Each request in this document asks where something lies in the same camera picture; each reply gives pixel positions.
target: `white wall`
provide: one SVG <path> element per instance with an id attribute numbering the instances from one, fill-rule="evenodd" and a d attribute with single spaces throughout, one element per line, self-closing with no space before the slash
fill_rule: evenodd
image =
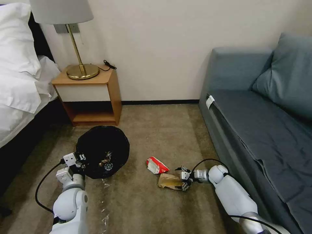
<path id="1" fill-rule="evenodd" d="M 274 47 L 282 31 L 312 31 L 311 0 L 89 2 L 95 18 L 75 36 L 81 57 L 117 66 L 123 100 L 198 99 L 212 48 Z M 68 35 L 42 29 L 60 67 L 77 63 Z"/>

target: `black bed frame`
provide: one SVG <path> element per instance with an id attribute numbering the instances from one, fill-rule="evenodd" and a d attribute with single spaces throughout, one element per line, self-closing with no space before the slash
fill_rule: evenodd
<path id="1" fill-rule="evenodd" d="M 34 38 L 34 47 L 37 55 L 44 55 L 54 61 L 48 43 L 40 28 L 31 14 L 28 25 Z M 1 165 L 6 169 L 0 169 L 0 197 L 4 194 L 15 175 L 30 155 L 34 147 L 42 138 L 50 124 L 69 122 L 64 109 L 58 99 L 47 104 L 35 118 L 22 129 L 10 142 L 0 148 Z M 6 209 L 0 207 L 0 214 Z"/>

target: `brass lamp base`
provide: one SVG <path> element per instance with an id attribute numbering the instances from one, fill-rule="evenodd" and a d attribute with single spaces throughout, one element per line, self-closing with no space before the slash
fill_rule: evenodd
<path id="1" fill-rule="evenodd" d="M 95 77 L 99 72 L 100 70 L 96 65 L 81 64 L 70 67 L 67 70 L 67 76 L 72 80 L 87 80 Z"/>

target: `sofa armrest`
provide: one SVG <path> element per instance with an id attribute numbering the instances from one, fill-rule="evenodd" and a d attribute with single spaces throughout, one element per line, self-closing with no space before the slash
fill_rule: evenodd
<path id="1" fill-rule="evenodd" d="M 211 90 L 251 89 L 256 78 L 270 67 L 272 57 L 273 50 L 269 48 L 213 49 L 201 98 Z"/>

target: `sofa cushion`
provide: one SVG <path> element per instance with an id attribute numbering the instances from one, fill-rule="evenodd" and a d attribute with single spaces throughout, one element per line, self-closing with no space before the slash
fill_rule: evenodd
<path id="1" fill-rule="evenodd" d="M 276 104 L 312 120 L 312 37 L 283 33 L 272 66 L 253 90 Z"/>
<path id="2" fill-rule="evenodd" d="M 312 128 L 253 91 L 211 91 L 214 105 L 304 233 L 312 233 Z"/>

